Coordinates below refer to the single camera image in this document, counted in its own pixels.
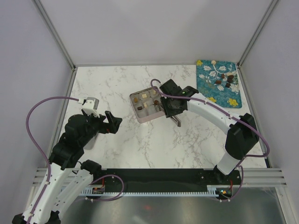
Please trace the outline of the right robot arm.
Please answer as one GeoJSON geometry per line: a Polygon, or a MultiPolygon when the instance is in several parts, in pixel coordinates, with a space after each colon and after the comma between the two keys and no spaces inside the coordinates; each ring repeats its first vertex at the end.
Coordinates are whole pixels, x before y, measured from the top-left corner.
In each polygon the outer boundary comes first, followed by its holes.
{"type": "Polygon", "coordinates": [[[225,153],[216,165],[214,180],[225,184],[230,173],[257,144],[256,124],[252,115],[232,114],[204,97],[197,89],[181,88],[172,79],[160,86],[161,103],[166,117],[174,117],[184,111],[202,116],[221,129],[226,135],[225,153]]]}

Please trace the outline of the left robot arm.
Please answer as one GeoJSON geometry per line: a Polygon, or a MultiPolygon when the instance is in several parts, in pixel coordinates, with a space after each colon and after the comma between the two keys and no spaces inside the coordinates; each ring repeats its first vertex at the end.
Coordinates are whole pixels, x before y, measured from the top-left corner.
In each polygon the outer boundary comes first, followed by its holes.
{"type": "Polygon", "coordinates": [[[58,143],[49,157],[49,170],[31,205],[21,214],[15,215],[14,224],[59,224],[81,191],[89,184],[97,184],[102,179],[101,165],[86,160],[75,179],[65,189],[62,185],[72,173],[84,154],[84,147],[97,134],[117,133],[122,122],[110,111],[105,115],[73,115],[68,119],[58,143]]]}

